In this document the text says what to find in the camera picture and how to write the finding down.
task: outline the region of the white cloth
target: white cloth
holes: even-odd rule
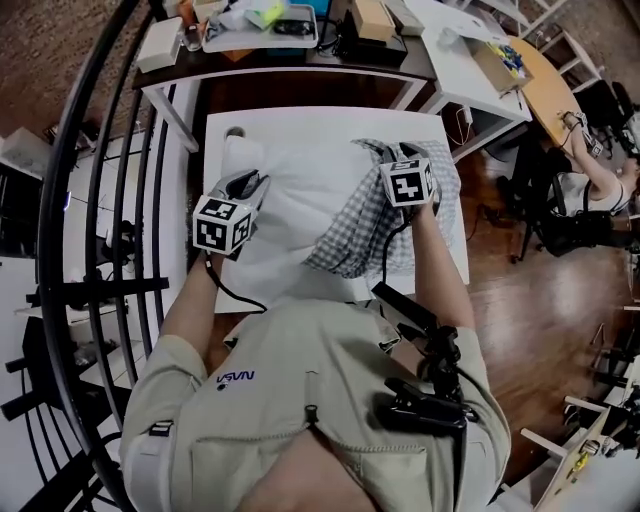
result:
[[[576,172],[563,173],[558,176],[562,194],[564,196],[564,204],[567,209],[567,216],[573,217],[584,209],[584,190],[589,183],[589,177],[585,174]],[[604,199],[589,198],[589,211],[612,211],[619,209],[625,205],[631,194],[624,189],[622,183],[618,181],[619,187],[616,187],[611,194]]]

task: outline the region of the tray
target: tray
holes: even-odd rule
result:
[[[272,28],[265,31],[253,25],[245,30],[229,30],[209,42],[203,42],[206,53],[257,48],[315,48],[318,44],[318,26],[315,12],[310,5],[290,5],[282,19],[313,22],[313,34],[308,36],[285,36],[275,34]]]

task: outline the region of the cable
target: cable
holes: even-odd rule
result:
[[[467,238],[467,242],[469,242],[473,238],[473,235],[476,234],[476,230],[478,229],[478,222],[480,221],[480,212],[483,209],[484,209],[484,204],[479,204],[478,207],[476,208],[476,222],[473,225],[473,230],[471,231],[471,234]]]
[[[73,197],[72,195],[69,196],[71,199],[75,199],[76,201],[80,201],[81,203],[84,204],[89,204],[87,201],[85,201],[84,199],[80,199],[79,197]],[[113,210],[111,208],[106,208],[104,206],[100,206],[98,205],[98,208],[100,208],[101,210],[107,210],[109,212],[113,212]]]
[[[571,134],[573,133],[573,130],[576,129],[576,126],[582,127],[582,121],[578,121],[576,124],[573,125],[573,128],[571,128],[571,130],[569,130],[569,134],[567,135],[567,138],[564,139],[564,142],[562,143],[562,146],[560,146],[561,148],[565,147],[567,142],[569,142],[569,138],[571,137]]]
[[[500,158],[497,158],[497,157],[496,157],[493,153],[491,153],[491,151],[489,151],[487,148],[482,148],[482,149],[484,149],[484,150],[487,152],[487,154],[488,154],[491,158],[493,158],[494,160],[497,160],[498,162],[502,162],[503,164],[506,164],[506,163],[507,163],[507,161],[506,161],[506,160],[502,160],[502,159],[500,159]]]
[[[241,302],[246,302],[247,304],[252,304],[254,306],[257,306],[260,309],[262,309],[263,313],[267,311],[267,307],[264,304],[261,304],[260,302],[252,299],[247,299],[246,297],[240,297],[240,295],[236,295],[231,290],[229,290],[229,288],[223,285],[222,281],[220,281],[220,277],[218,277],[218,274],[216,274],[216,271],[213,269],[213,265],[211,264],[211,260],[209,259],[208,256],[205,259],[205,267],[207,268],[207,274],[209,274],[209,277],[213,279],[213,282],[215,283],[215,285],[219,289],[221,289],[223,292],[225,292],[229,297],[231,297],[232,299],[239,300]]]
[[[389,252],[389,245],[391,244],[391,240],[393,240],[393,237],[395,237],[398,233],[404,231],[407,226],[411,224],[412,219],[413,215],[406,215],[405,221],[400,226],[391,231],[391,233],[389,233],[389,236],[387,236],[387,239],[384,241],[384,246],[382,247],[382,282],[385,284],[387,283],[387,253]]]
[[[460,112],[462,112],[463,110],[464,110],[464,107],[462,107],[461,109],[459,109],[456,112],[456,121],[458,121],[458,130],[460,130],[460,139],[462,139],[462,126],[460,126],[460,116],[458,114],[460,114]],[[448,133],[447,133],[447,137],[449,137],[449,139],[451,139],[451,142],[453,142],[454,144],[457,144],[458,146],[464,146],[467,143],[467,141],[469,140],[469,134],[470,133],[471,133],[471,124],[468,124],[467,125],[467,136],[465,137],[463,142],[458,142],[457,140],[455,140]]]

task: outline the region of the white box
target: white box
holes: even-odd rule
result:
[[[136,63],[143,73],[173,66],[180,50],[182,18],[154,23],[149,28]]]
[[[381,164],[380,175],[389,202],[395,206],[428,203],[433,195],[433,176],[428,158]]]
[[[26,128],[18,128],[0,147],[0,158],[20,169],[44,176],[51,149],[49,144]]]
[[[245,204],[201,196],[193,211],[193,245],[232,254],[251,234],[252,209]]]

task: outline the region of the table leg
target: table leg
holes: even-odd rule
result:
[[[591,402],[587,402],[586,400],[580,400],[579,398],[574,398],[572,396],[565,396],[564,401],[567,404],[575,405],[576,407],[582,407],[583,409],[589,409],[590,411],[602,412],[606,409],[602,405],[592,404]]]
[[[500,135],[508,132],[509,130],[512,130],[521,123],[522,121],[512,121],[511,119],[504,118],[500,119],[491,128],[480,132],[473,139],[468,141],[464,146],[460,146],[459,148],[452,151],[451,155],[453,156],[454,163],[458,162],[458,160],[464,158],[469,153],[473,153],[477,149],[486,146],[492,140],[497,139],[498,137],[500,137]]]
[[[449,103],[447,97],[442,93],[440,84],[436,82],[436,92],[433,93],[431,98],[422,106],[418,112],[422,114],[434,114],[437,115],[440,111]]]
[[[405,82],[389,108],[391,110],[407,110],[409,104],[418,95],[426,83],[426,80],[412,80]]]
[[[593,84],[595,84],[598,80],[601,80],[601,77],[599,76],[594,76],[593,78],[590,78],[589,80],[587,80],[585,83],[580,84],[578,87],[576,87],[575,89],[573,89],[571,92],[573,94],[576,94],[580,91],[584,91],[587,87],[591,87]]]
[[[547,52],[547,50],[549,50],[549,48],[551,48],[552,46],[558,44],[562,39],[564,39],[564,32],[560,32],[556,37],[554,37],[551,41],[549,41],[547,44],[545,44],[538,51],[540,53],[544,54],[544,53]]]
[[[576,57],[573,60],[570,60],[569,62],[567,62],[564,66],[562,66],[559,70],[558,73],[560,73],[561,75],[564,75],[567,71],[569,71],[571,68],[577,66],[578,64],[580,64],[582,62],[582,59],[580,59],[580,57]]]
[[[163,90],[161,88],[147,88],[143,89],[143,92],[158,111],[160,117],[167,122],[169,128],[171,128],[178,136],[184,147],[186,147],[190,153],[196,153],[199,149],[196,139],[189,131],[189,128],[187,128],[187,125],[184,124],[182,118],[175,111]]]
[[[539,444],[540,446],[550,451],[551,453],[558,455],[560,458],[567,456],[567,450],[564,449],[562,446],[558,446],[556,443],[552,443],[548,439],[545,439],[544,437],[539,436],[535,432],[531,432],[531,430],[529,430],[528,428],[523,428],[520,431],[520,434],[526,437],[527,439],[529,439],[530,441],[533,441],[534,443]]]

